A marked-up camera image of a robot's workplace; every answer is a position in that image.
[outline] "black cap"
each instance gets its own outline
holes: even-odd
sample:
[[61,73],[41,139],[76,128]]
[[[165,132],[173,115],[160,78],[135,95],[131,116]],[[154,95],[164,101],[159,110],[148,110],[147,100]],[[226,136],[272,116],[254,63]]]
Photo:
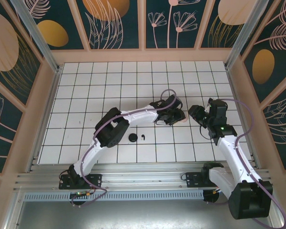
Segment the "black cap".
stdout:
[[128,139],[129,139],[129,141],[131,141],[131,142],[135,142],[135,141],[138,140],[138,136],[137,136],[136,134],[130,134],[130,135],[128,136]]

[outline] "metal corner post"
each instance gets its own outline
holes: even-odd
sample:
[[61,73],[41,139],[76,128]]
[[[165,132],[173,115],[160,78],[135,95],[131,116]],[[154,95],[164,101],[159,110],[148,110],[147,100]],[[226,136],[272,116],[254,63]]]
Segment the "metal corner post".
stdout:
[[244,24],[242,30],[240,31],[232,50],[226,61],[226,69],[229,71],[233,64],[235,63],[237,57],[239,56],[242,48],[246,44],[247,40],[250,37],[250,34],[257,25],[261,15],[263,14],[269,0],[257,0],[253,10],[251,11],[247,22]]
[[24,25],[30,32],[32,38],[36,42],[38,48],[44,55],[44,58],[48,61],[50,67],[57,72],[58,71],[58,64],[56,63],[54,56],[51,53],[51,50],[49,49],[47,43],[43,39],[42,34],[40,33],[39,29],[37,28],[37,25],[30,15],[27,7],[24,4],[24,1],[21,0],[10,0],[11,3],[13,4],[16,12],[22,19]]

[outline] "white grid floor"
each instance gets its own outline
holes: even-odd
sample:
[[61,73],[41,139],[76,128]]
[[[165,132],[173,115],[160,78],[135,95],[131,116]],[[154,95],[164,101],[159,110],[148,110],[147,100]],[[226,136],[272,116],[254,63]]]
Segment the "white grid floor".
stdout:
[[[95,125],[112,107],[124,111],[142,108],[159,100],[168,88],[177,92],[186,115],[194,104],[206,106],[209,97],[233,97],[223,62],[66,63],[38,163],[75,163],[91,143]],[[228,123],[240,135],[243,129],[236,105],[227,103]],[[128,140],[130,133],[138,135],[136,143]],[[208,137],[207,130],[202,128],[202,133]],[[245,141],[241,139],[241,146],[251,160]],[[119,145],[104,152],[98,163],[224,160],[189,118],[174,127],[146,124],[129,128]]]

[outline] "dark teal wallpaper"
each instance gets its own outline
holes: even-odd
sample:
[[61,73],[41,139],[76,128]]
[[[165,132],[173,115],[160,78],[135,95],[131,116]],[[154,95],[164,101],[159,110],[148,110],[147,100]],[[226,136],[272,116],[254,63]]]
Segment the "dark teal wallpaper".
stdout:
[[206,1],[146,1],[146,48],[193,48]]
[[245,0],[216,0],[201,48],[231,48],[254,3]]
[[264,115],[286,169],[286,89],[264,109]]
[[282,0],[245,59],[262,102],[286,77],[286,0]]
[[22,112],[0,94],[0,173],[16,134]]
[[76,0],[91,49],[138,49],[137,0]]
[[24,0],[24,4],[51,50],[83,49],[67,0]]
[[0,4],[0,82],[26,104],[40,62]]
[[258,27],[260,26],[261,22],[263,21],[264,17],[266,16],[269,8],[271,7],[272,3],[274,2],[274,0],[269,0],[266,9],[264,10],[262,16],[259,18],[254,30],[252,31],[251,35],[249,36],[247,42],[245,43],[243,49],[241,50],[240,54],[243,55],[244,51],[246,50],[246,48],[248,47],[248,44],[250,43],[252,37],[254,36],[254,34],[256,33],[256,30],[258,29]]

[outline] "ventilated metal strip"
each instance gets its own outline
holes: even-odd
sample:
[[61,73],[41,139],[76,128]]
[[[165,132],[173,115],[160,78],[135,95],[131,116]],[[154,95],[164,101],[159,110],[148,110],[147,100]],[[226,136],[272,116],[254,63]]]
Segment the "ventilated metal strip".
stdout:
[[[24,201],[42,202],[42,201],[70,201],[71,192],[43,192],[43,193],[26,193]],[[100,194],[95,193],[90,196],[79,197],[74,201],[92,200]],[[121,191],[108,192],[98,201],[123,201],[123,200],[170,200],[170,199],[204,199],[202,190],[180,190],[180,191]]]

